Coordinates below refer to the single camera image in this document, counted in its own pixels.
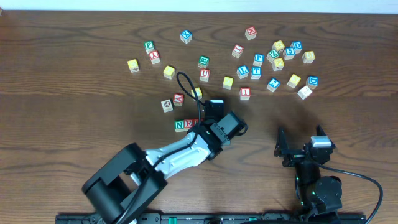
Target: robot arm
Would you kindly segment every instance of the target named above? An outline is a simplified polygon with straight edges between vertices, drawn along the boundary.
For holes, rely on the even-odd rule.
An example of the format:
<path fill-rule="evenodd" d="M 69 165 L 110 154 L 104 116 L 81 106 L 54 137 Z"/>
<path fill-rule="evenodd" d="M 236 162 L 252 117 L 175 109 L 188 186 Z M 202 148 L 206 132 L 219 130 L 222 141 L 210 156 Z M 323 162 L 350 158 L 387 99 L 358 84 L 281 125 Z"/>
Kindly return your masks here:
<path fill-rule="evenodd" d="M 223 101 L 206 101 L 204 122 L 191 128 L 183 139 L 146 151 L 135 143 L 126 146 L 84 184 L 82 191 L 105 223 L 114 223 L 125 211 L 123 224 L 130 223 L 167 185 L 166 179 L 206 159 L 214 159 L 223 150 L 222 146 L 229 144 L 234 136 L 242 135 L 243 128 L 247 130 L 246 123 L 232 111 L 223 117 Z M 192 147 L 169 154 L 191 144 L 196 134 Z M 163 160 L 155 166 L 160 158 Z M 122 173 L 129 175 L 141 191 L 131 192 L 119 176 Z M 127 210 L 133 197 L 133 206 Z"/>

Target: white wall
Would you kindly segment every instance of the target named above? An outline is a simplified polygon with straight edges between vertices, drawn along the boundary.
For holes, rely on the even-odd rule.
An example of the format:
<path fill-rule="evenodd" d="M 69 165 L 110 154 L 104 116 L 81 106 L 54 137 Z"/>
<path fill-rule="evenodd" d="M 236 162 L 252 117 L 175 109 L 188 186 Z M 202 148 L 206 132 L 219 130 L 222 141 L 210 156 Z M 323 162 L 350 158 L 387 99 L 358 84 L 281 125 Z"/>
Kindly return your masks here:
<path fill-rule="evenodd" d="M 398 0 L 2 0 L 4 10 L 398 13 Z"/>

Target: wooden alphabet block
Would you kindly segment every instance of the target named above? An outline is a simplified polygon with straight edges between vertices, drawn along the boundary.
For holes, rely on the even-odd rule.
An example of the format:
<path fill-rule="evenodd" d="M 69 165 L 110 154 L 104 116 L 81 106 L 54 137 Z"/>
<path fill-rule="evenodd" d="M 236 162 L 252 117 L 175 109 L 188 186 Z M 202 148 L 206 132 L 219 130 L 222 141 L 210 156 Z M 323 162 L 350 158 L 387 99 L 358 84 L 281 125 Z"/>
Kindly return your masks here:
<path fill-rule="evenodd" d="M 199 80 L 200 81 L 204 81 L 204 82 L 208 82 L 209 78 L 210 78 L 210 70 L 209 69 L 201 69 L 200 70 Z"/>
<path fill-rule="evenodd" d="M 297 84 L 299 84 L 299 81 L 301 80 L 300 77 L 296 76 L 295 74 L 293 74 L 290 78 L 290 80 L 287 82 L 287 85 L 292 87 L 292 88 L 296 88 Z"/>
<path fill-rule="evenodd" d="M 201 98 L 202 98 L 202 93 L 201 93 L 201 90 L 200 90 L 200 88 L 199 87 L 196 87 L 195 88 L 195 91 L 196 91 L 196 93 L 197 93 L 197 95 L 198 95 L 198 99 L 200 100 Z M 193 96 L 193 97 L 195 97 L 195 94 L 194 94 L 194 92 L 193 92 L 193 90 L 191 90 L 191 95 Z"/>
<path fill-rule="evenodd" d="M 279 58 L 279 53 L 276 50 L 271 50 L 267 54 L 267 60 L 272 63 L 275 59 Z"/>
<path fill-rule="evenodd" d="M 309 89 L 308 86 L 303 87 L 300 91 L 298 91 L 298 95 L 301 97 L 301 99 L 305 100 L 309 95 L 311 95 L 312 90 Z"/>
<path fill-rule="evenodd" d="M 300 53 L 301 50 L 303 49 L 303 45 L 301 44 L 300 41 L 292 42 L 292 44 L 290 45 L 290 47 L 293 47 L 294 53 L 296 53 L 296 54 Z"/>
<path fill-rule="evenodd" d="M 304 52 L 303 54 L 303 62 L 304 63 L 312 63 L 315 60 L 315 54 L 311 52 Z"/>
<path fill-rule="evenodd" d="M 262 75 L 261 67 L 251 68 L 251 79 L 260 79 Z"/>
<path fill-rule="evenodd" d="M 239 92 L 239 95 L 241 97 L 241 100 L 250 99 L 250 96 L 251 96 L 250 88 L 241 88 L 241 91 Z"/>
<path fill-rule="evenodd" d="M 210 59 L 208 57 L 205 57 L 203 55 L 200 56 L 199 61 L 198 61 L 198 67 L 206 69 L 207 66 L 209 65 L 209 61 L 210 61 Z"/>
<path fill-rule="evenodd" d="M 249 27 L 246 29 L 246 32 L 244 33 L 244 35 L 246 36 L 246 38 L 248 40 L 254 39 L 254 38 L 256 38 L 257 30 L 254 27 Z"/>
<path fill-rule="evenodd" d="M 254 54 L 253 66 L 260 67 L 263 62 L 264 62 L 264 55 L 263 54 Z"/>
<path fill-rule="evenodd" d="M 174 131 L 183 132 L 184 131 L 184 121 L 174 121 Z"/>
<path fill-rule="evenodd" d="M 189 43 L 192 40 L 192 34 L 191 32 L 189 32 L 188 30 L 184 30 L 181 35 L 180 35 L 180 39 L 182 42 L 184 42 L 185 44 Z"/>
<path fill-rule="evenodd" d="M 247 68 L 247 66 L 242 65 L 236 70 L 236 74 L 238 74 L 238 77 L 240 79 L 246 78 L 249 75 L 249 69 Z"/>
<path fill-rule="evenodd" d="M 160 62 L 160 55 L 157 50 L 149 53 L 149 57 L 150 57 L 150 62 L 152 62 L 152 64 L 156 64 L 156 63 Z"/>
<path fill-rule="evenodd" d="M 235 47 L 232 49 L 232 56 L 236 58 L 240 58 L 243 53 L 243 47 L 236 44 Z"/>
<path fill-rule="evenodd" d="M 232 83 L 234 82 L 233 78 L 224 77 L 223 88 L 230 90 L 232 88 Z"/>
<path fill-rule="evenodd" d="M 313 90 L 318 86 L 318 81 L 319 81 L 318 77 L 309 76 L 307 81 L 305 82 L 305 85 Z"/>
<path fill-rule="evenodd" d="M 153 41 L 147 41 L 144 43 L 145 51 L 147 54 L 155 51 L 155 45 Z"/>
<path fill-rule="evenodd" d="M 192 119 L 184 120 L 184 131 L 188 131 L 192 127 L 193 127 L 193 120 Z"/>
<path fill-rule="evenodd" d="M 276 50 L 278 53 L 282 53 L 285 49 L 285 45 L 281 40 L 278 40 L 272 45 L 272 49 Z"/>
<path fill-rule="evenodd" d="M 280 82 L 276 78 L 272 78 L 271 81 L 269 81 L 267 85 L 267 89 L 271 92 L 275 92 L 275 90 L 278 88 Z"/>
<path fill-rule="evenodd" d="M 277 58 L 272 62 L 272 69 L 274 71 L 280 71 L 285 66 L 284 61 L 281 58 Z"/>
<path fill-rule="evenodd" d="M 172 79 L 173 76 L 175 75 L 175 68 L 171 66 L 166 66 L 166 68 L 163 71 L 163 75 L 168 79 Z"/>
<path fill-rule="evenodd" d="M 285 60 L 290 60 L 294 58 L 294 55 L 296 53 L 294 53 L 294 49 L 291 47 L 286 47 L 284 50 L 284 59 Z"/>
<path fill-rule="evenodd" d="M 162 104 L 164 113 L 172 111 L 173 110 L 173 105 L 171 100 L 165 100 L 160 102 Z"/>
<path fill-rule="evenodd" d="M 139 66 L 138 66 L 137 59 L 130 60 L 127 62 L 127 64 L 129 65 L 129 69 L 130 69 L 131 73 L 139 72 Z"/>
<path fill-rule="evenodd" d="M 178 93 L 174 94 L 173 97 L 174 106 L 182 106 L 183 103 L 184 103 L 184 95 Z"/>

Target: wire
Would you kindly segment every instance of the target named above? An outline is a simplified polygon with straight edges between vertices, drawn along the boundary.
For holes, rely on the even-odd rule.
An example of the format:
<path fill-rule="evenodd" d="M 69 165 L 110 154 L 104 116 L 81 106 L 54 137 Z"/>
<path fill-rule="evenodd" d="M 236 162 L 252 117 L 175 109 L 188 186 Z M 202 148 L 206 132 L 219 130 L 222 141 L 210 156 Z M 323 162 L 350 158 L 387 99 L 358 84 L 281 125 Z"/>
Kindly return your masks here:
<path fill-rule="evenodd" d="M 335 168 L 331 168 L 331 167 L 327 167 L 327 166 L 321 165 L 317 161 L 313 160 L 312 157 L 309 156 L 309 154 L 307 154 L 307 156 L 310 159 L 310 161 L 312 161 L 317 167 L 320 167 L 320 168 L 325 169 L 325 170 L 337 172 L 337 173 L 340 173 L 340 174 L 348 174 L 348 175 L 352 175 L 354 177 L 360 177 L 362 179 L 368 180 L 368 181 L 376 184 L 376 186 L 379 188 L 379 191 L 380 191 L 379 200 L 377 201 L 376 207 L 374 207 L 373 212 L 371 213 L 371 215 L 368 217 L 368 219 L 365 222 L 365 224 L 368 224 L 372 220 L 372 218 L 375 216 L 377 211 L 379 210 L 381 202 L 383 201 L 383 188 L 381 187 L 379 182 L 375 181 L 374 179 L 372 179 L 370 177 L 366 177 L 365 175 L 362 175 L 362 174 L 356 174 L 354 172 L 348 172 L 348 171 L 345 171 L 345 170 L 339 170 L 339 169 L 335 169 Z"/>
<path fill-rule="evenodd" d="M 181 82 L 180 82 L 180 79 L 179 79 L 179 75 L 183 75 L 183 76 L 187 79 L 189 85 L 191 86 L 191 88 L 192 88 L 192 90 L 193 90 L 193 93 L 194 93 L 195 97 L 193 97 L 191 94 L 189 94 L 188 91 L 182 86 L 182 84 L 181 84 Z M 193 86 L 193 83 L 192 83 L 191 79 L 188 77 L 188 75 L 186 75 L 186 74 L 183 73 L 183 72 L 178 72 L 178 73 L 177 73 L 177 82 L 178 82 L 178 84 L 180 85 L 181 89 L 182 89 L 188 96 L 190 96 L 190 97 L 192 97 L 193 99 L 196 100 L 197 108 L 198 108 L 198 119 L 199 119 L 196 128 L 198 128 L 198 127 L 200 126 L 200 124 L 201 124 L 200 103 L 201 103 L 202 105 L 205 105 L 205 104 L 202 103 L 202 102 L 198 99 L 198 94 L 197 94 L 197 92 L 195 91 L 195 87 Z M 169 152 L 169 153 L 167 153 L 167 154 L 164 154 L 163 156 L 161 156 L 161 157 L 154 163 L 154 165 L 152 166 L 152 169 L 148 172 L 148 174 L 146 175 L 146 177 L 144 178 L 144 180 L 141 182 L 140 186 L 138 186 L 138 189 L 137 189 L 137 191 L 136 191 L 136 194 L 134 194 L 134 196 L 133 196 L 133 198 L 131 199 L 129 205 L 126 207 L 125 211 L 124 211 L 123 214 L 120 216 L 120 218 L 116 221 L 115 224 L 121 224 L 121 223 L 124 221 L 124 217 L 125 217 L 125 216 L 127 215 L 127 213 L 131 210 L 131 208 L 134 206 L 134 204 L 135 204 L 135 202 L 136 202 L 136 200 L 137 200 L 137 198 L 138 198 L 138 195 L 140 195 L 141 192 L 142 192 L 142 190 L 143 190 L 143 186 L 145 185 L 145 183 L 149 180 L 149 178 L 150 178 L 150 177 L 153 175 L 153 173 L 155 172 L 155 168 L 156 168 L 165 158 L 171 156 L 172 154 L 178 153 L 178 152 L 180 152 L 180 151 L 182 151 L 182 150 L 184 150 L 184 149 L 186 149 L 186 148 L 191 147 L 191 146 L 195 143 L 195 141 L 197 140 L 197 137 L 198 137 L 198 132 L 195 133 L 195 135 L 194 135 L 194 137 L 193 137 L 193 139 L 192 139 L 192 141 L 191 141 L 190 144 L 187 144 L 186 146 L 183 146 L 183 147 L 181 147 L 181 148 L 179 148 L 179 149 L 176 149 L 176 150 L 174 150 L 174 151 L 172 151 L 172 152 Z"/>
<path fill-rule="evenodd" d="M 182 86 L 182 84 L 181 84 L 181 82 L 180 82 L 180 79 L 178 78 L 178 75 L 179 75 L 179 74 L 182 74 L 183 76 L 185 76 L 185 78 L 186 78 L 187 81 L 189 82 L 189 85 L 191 86 L 191 88 L 193 88 L 192 90 L 193 90 L 193 92 L 195 93 L 195 97 L 193 97 L 193 96 L 184 88 L 184 86 Z M 196 100 L 196 101 L 199 101 L 199 103 L 200 103 L 201 105 L 205 106 L 205 104 L 204 104 L 202 101 L 200 101 L 200 100 L 198 99 L 197 94 L 196 94 L 196 91 L 195 91 L 195 88 L 194 88 L 193 85 L 192 85 L 191 79 L 189 79 L 188 76 L 187 76 L 186 74 L 184 74 L 184 73 L 182 73 L 182 72 L 179 72 L 179 73 L 177 74 L 177 82 L 178 82 L 178 84 L 180 85 L 182 91 L 184 91 L 190 98 L 192 98 L 192 99 L 194 99 L 194 100 Z"/>

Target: wood grain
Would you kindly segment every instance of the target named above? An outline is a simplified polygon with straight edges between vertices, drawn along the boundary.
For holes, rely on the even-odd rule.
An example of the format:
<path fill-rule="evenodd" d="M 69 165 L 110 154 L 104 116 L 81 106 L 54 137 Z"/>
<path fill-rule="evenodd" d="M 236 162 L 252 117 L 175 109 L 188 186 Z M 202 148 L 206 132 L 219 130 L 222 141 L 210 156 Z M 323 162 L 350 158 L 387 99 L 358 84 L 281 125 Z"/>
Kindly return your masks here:
<path fill-rule="evenodd" d="M 258 35 L 246 40 L 244 30 Z M 277 127 L 300 147 L 321 124 L 338 149 L 329 166 L 369 175 L 385 197 L 373 223 L 396 223 L 398 206 L 397 16 L 365 14 L 255 14 L 165 12 L 5 11 L 0 17 L 0 223 L 53 223 L 60 212 L 92 212 L 83 183 L 125 145 L 143 149 L 182 138 L 175 119 L 196 117 L 195 104 L 164 114 L 160 101 L 181 92 L 166 65 L 189 74 L 204 99 L 222 98 L 246 120 L 248 133 L 233 139 L 215 160 L 169 179 L 150 208 L 163 212 L 238 212 L 294 209 L 294 170 L 272 156 Z M 185 45 L 179 33 L 189 29 Z M 155 42 L 152 65 L 143 43 Z M 273 72 L 264 62 L 260 80 L 239 80 L 255 52 L 274 41 L 300 40 L 317 59 L 296 56 Z M 234 44 L 244 46 L 232 58 Z M 199 81 L 197 60 L 210 58 L 211 77 Z M 127 61 L 138 59 L 131 74 Z M 285 86 L 292 73 L 296 90 Z M 320 86 L 297 96 L 308 75 Z M 222 89 L 234 77 L 232 90 Z M 267 82 L 278 78 L 275 93 Z M 249 101 L 239 88 L 252 89 Z M 332 173 L 322 171 L 323 175 Z M 377 188 L 339 175 L 344 212 L 369 215 Z"/>

